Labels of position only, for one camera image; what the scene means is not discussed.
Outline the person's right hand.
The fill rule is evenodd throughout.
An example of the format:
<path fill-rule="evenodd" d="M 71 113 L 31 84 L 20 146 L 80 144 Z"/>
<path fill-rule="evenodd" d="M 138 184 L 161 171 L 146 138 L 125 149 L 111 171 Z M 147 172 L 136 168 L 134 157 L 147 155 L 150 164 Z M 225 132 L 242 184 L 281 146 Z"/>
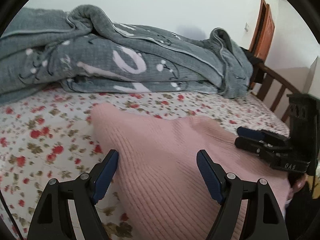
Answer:
<path fill-rule="evenodd" d="M 287 197 L 287 201 L 290 202 L 294 195 L 302 192 L 304 195 L 311 197 L 312 193 L 310 190 L 310 186 L 308 183 L 309 176 L 307 174 L 302 175 L 299 179 L 297 179 L 294 184 L 289 189 L 289 194 Z"/>

